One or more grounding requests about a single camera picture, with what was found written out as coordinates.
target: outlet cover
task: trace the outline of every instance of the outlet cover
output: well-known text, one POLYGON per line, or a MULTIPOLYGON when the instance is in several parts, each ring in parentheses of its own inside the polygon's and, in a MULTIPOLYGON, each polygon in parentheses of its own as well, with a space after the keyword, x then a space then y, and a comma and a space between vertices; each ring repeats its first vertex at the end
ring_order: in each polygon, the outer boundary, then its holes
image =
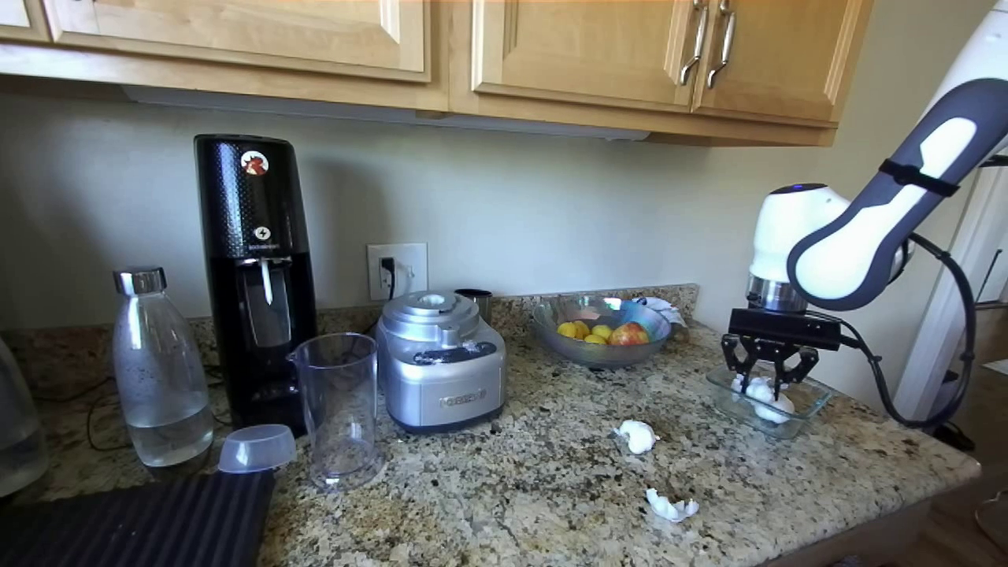
POLYGON ((370 304, 419 292, 425 288, 428 288, 428 250, 423 243, 368 246, 370 304))

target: glass bottle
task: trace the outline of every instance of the glass bottle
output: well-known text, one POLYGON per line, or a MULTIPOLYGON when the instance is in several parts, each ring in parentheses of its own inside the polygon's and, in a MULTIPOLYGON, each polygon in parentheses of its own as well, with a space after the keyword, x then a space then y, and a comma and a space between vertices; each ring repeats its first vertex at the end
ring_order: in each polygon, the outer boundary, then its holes
POLYGON ((30 485, 49 469, 30 391, 0 339, 0 498, 30 485))
POLYGON ((148 469, 198 461, 214 441, 209 381, 162 269, 115 272, 127 295, 114 333, 114 375, 136 458, 148 469))

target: small white object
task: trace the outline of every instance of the small white object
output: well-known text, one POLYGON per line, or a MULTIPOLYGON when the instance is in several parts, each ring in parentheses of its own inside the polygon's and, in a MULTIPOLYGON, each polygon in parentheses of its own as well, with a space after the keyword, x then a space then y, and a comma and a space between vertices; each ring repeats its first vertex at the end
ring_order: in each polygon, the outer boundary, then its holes
MULTIPOLYGON (((730 381, 730 391, 743 391, 743 379, 740 375, 730 381)), ((755 408, 760 419, 766 419, 766 423, 791 423, 793 405, 785 395, 773 399, 773 387, 770 387, 767 379, 751 375, 750 387, 743 395, 755 399, 751 408, 755 408)))
POLYGON ((620 430, 618 430, 618 439, 623 439, 627 450, 629 455, 645 455, 656 448, 657 434, 652 427, 639 423, 639 419, 627 419, 620 430))
POLYGON ((221 443, 216 472, 252 475, 265 469, 281 469, 296 461, 291 433, 284 423, 262 423, 235 430, 221 443))
POLYGON ((692 498, 689 500, 668 500, 656 489, 645 489, 645 498, 650 498, 652 513, 657 513, 668 522, 684 522, 699 510, 699 504, 692 498))
POLYGON ((656 309, 672 329, 687 329, 684 313, 657 295, 643 295, 643 305, 656 309))

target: black mat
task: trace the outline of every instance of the black mat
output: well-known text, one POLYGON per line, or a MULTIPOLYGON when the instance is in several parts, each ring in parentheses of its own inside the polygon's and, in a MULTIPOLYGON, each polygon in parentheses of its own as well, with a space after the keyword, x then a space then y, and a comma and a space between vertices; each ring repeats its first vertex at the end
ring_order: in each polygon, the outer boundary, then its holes
POLYGON ((0 510, 0 567, 245 567, 275 475, 192 475, 0 510))

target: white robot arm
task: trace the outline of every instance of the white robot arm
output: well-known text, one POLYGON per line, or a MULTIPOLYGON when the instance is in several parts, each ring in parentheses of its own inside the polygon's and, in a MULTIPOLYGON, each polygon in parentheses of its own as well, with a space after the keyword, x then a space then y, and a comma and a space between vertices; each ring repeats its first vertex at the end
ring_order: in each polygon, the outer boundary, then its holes
POLYGON ((853 203, 821 183, 785 187, 761 203, 750 309, 732 309, 722 339, 727 367, 750 379, 755 359, 770 359, 778 395, 781 381, 800 381, 819 364, 815 350, 851 343, 841 317, 805 314, 805 305, 870 305, 902 272, 908 243, 924 243, 913 234, 924 219, 953 197, 1005 135, 1008 0, 997 0, 946 73, 930 109, 853 203))
MULTIPOLYGON (((787 281, 821 309, 861 309, 871 304, 902 261, 902 246, 920 222, 949 199, 1008 135, 1008 0, 997 0, 949 70, 933 106, 877 166, 870 187, 841 210, 826 188, 800 197, 805 223, 821 228, 800 235, 787 252, 787 281)), ((755 265, 761 235, 773 241, 773 219, 755 228, 755 265)))

